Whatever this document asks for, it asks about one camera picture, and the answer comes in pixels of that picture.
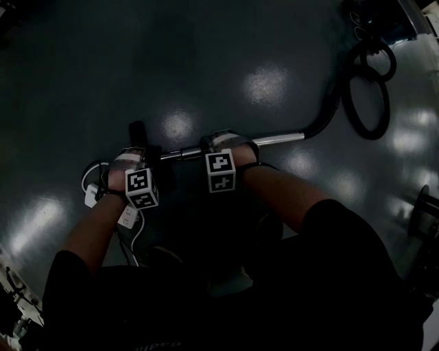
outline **white cube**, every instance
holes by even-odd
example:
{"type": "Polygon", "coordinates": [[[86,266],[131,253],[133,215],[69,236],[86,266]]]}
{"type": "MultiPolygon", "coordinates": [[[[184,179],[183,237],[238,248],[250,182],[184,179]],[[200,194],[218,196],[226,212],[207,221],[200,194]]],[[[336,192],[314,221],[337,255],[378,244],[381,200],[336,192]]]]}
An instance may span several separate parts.
{"type": "Polygon", "coordinates": [[[125,194],[134,208],[158,206],[158,189],[149,168],[125,171],[125,194]]]}
{"type": "Polygon", "coordinates": [[[211,193],[235,190],[236,169],[232,150],[224,149],[222,152],[207,154],[206,168],[211,193]]]}

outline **wrist strap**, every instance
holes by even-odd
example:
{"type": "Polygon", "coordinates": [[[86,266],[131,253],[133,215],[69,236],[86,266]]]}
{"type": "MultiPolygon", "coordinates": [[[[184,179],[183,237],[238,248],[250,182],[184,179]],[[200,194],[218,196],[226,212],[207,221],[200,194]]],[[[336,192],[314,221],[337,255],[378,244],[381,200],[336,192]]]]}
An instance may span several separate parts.
{"type": "Polygon", "coordinates": [[[111,189],[104,189],[101,190],[99,193],[99,199],[101,199],[105,194],[113,194],[113,195],[118,195],[122,198],[122,200],[127,204],[128,203],[128,199],[126,198],[126,195],[123,191],[116,191],[116,190],[111,190],[111,189]]]}
{"type": "Polygon", "coordinates": [[[233,149],[242,144],[248,144],[253,149],[256,159],[259,159],[259,146],[252,139],[236,134],[230,129],[203,136],[200,140],[200,147],[206,152],[221,152],[223,149],[233,149]]]}
{"type": "Polygon", "coordinates": [[[276,169],[276,170],[278,171],[278,169],[277,169],[275,166],[270,165],[269,163],[265,163],[265,162],[252,162],[252,163],[248,163],[248,164],[246,164],[246,165],[244,165],[244,166],[240,166],[240,167],[238,167],[238,168],[236,169],[236,171],[237,171],[237,173],[238,173],[238,176],[239,176],[239,177],[242,177],[242,175],[244,174],[244,172],[245,172],[247,169],[249,169],[249,168],[253,168],[253,167],[259,167],[259,166],[264,166],[264,167],[273,168],[273,169],[276,169]]]}

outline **metal stand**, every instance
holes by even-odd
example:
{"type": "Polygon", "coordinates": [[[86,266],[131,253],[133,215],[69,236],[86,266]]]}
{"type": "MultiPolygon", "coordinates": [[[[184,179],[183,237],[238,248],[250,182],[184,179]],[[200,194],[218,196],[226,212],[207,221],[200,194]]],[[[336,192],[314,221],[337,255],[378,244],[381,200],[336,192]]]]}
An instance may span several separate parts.
{"type": "Polygon", "coordinates": [[[433,240],[438,235],[439,224],[439,199],[429,195],[429,187],[425,185],[419,193],[410,218],[410,237],[417,237],[422,241],[433,240]],[[435,221],[428,227],[427,232],[420,228],[424,214],[434,217],[435,221]]]}
{"type": "MultiPolygon", "coordinates": [[[[267,136],[265,138],[253,139],[256,145],[273,145],[280,143],[288,143],[290,141],[297,141],[305,139],[305,135],[302,132],[292,133],[292,134],[280,134],[267,136]]],[[[187,160],[192,158],[199,158],[203,155],[203,151],[199,146],[185,147],[180,150],[165,152],[161,155],[161,160],[187,160]]]]}

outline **metal pole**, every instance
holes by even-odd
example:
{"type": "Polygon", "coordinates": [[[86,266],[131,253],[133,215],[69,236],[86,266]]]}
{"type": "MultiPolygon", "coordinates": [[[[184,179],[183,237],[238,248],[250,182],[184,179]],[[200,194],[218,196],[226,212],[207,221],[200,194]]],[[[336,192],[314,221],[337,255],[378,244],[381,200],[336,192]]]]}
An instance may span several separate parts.
{"type": "MultiPolygon", "coordinates": [[[[253,139],[254,143],[258,146],[273,145],[280,143],[288,143],[290,141],[297,141],[305,139],[305,135],[301,132],[292,134],[280,134],[274,136],[267,136],[265,138],[253,139]]],[[[187,160],[189,158],[197,158],[203,155],[203,151],[198,147],[185,147],[180,150],[165,152],[161,156],[161,160],[187,160]]]]}

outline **glossy floor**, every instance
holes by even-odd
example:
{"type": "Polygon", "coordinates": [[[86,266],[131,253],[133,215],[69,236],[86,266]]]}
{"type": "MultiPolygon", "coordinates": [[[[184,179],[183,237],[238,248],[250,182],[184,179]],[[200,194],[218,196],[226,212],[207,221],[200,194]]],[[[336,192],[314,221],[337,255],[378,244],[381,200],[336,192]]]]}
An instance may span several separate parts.
{"type": "MultiPolygon", "coordinates": [[[[56,252],[88,211],[85,166],[128,146],[130,122],[142,120],[150,143],[164,149],[224,128],[249,135],[303,128],[356,42],[336,0],[57,1],[5,39],[0,247],[39,296],[56,252]]],[[[340,108],[317,137],[265,147],[261,159],[359,213],[404,276],[419,247],[407,237],[412,205],[424,184],[438,188],[438,57],[427,36],[393,50],[398,70],[387,83],[391,123],[383,138],[362,139],[340,108]]],[[[388,68],[384,55],[369,60],[388,68]]],[[[379,91],[361,80],[352,87],[372,126],[379,91]]],[[[196,227],[200,212],[192,208],[212,202],[197,190],[205,183],[201,162],[174,171],[177,188],[149,212],[139,254],[163,233],[189,239],[181,228],[196,227]]],[[[123,264],[117,245],[106,264],[123,264]]]]}

